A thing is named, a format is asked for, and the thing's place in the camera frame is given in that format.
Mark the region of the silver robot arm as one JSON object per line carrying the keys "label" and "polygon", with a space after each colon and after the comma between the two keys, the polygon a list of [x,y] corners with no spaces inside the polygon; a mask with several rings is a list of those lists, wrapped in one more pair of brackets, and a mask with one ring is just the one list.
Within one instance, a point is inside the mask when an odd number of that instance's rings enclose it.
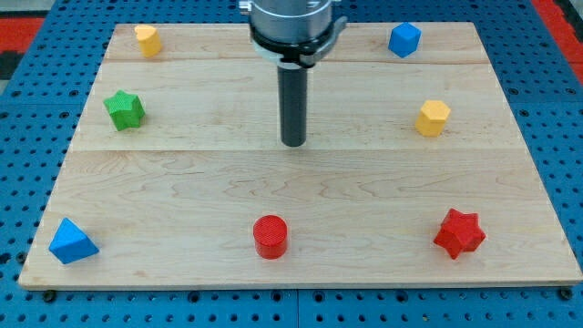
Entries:
{"label": "silver robot arm", "polygon": [[333,17],[333,0],[240,0],[249,18],[251,42],[263,58],[282,69],[309,69],[334,48],[347,26]]}

